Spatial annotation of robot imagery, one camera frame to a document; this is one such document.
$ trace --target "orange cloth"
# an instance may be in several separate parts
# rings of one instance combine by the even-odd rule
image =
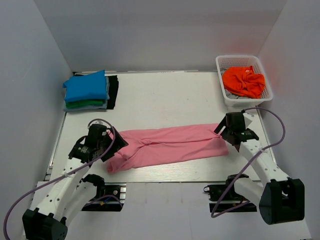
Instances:
[[[255,74],[252,66],[232,66],[222,75],[224,88],[230,93],[260,99],[265,89],[265,77],[262,74]]]

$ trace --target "folded clothes stack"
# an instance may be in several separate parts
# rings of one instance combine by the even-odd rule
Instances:
[[[114,109],[118,94],[117,76],[105,77],[101,70],[88,75],[75,75],[63,83],[66,88],[65,112],[89,109]]]
[[[253,66],[220,68],[225,94],[230,99],[260,99],[265,77],[254,72]]]

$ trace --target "gray cloth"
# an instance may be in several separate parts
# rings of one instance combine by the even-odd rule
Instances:
[[[221,68],[220,68],[221,77],[222,77],[222,75],[225,73],[226,70],[227,70],[227,69],[224,68],[224,67],[221,67]],[[229,99],[251,99],[250,97],[247,97],[247,96],[238,96],[238,95],[235,95],[235,94],[229,92],[227,89],[224,89],[224,92],[225,92],[226,97],[229,98]]]

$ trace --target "green folded shirt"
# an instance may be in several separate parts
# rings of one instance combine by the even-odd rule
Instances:
[[[79,101],[66,102],[65,106],[67,109],[72,109],[72,108],[78,108],[78,107],[83,107],[87,105],[100,106],[100,105],[103,105],[105,102],[106,102],[105,99],[85,99],[85,100],[79,100]]]

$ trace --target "blue folded shirt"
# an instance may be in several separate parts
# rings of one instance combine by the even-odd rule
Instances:
[[[105,70],[84,76],[72,76],[63,83],[63,87],[66,88],[66,103],[86,99],[107,99]]]

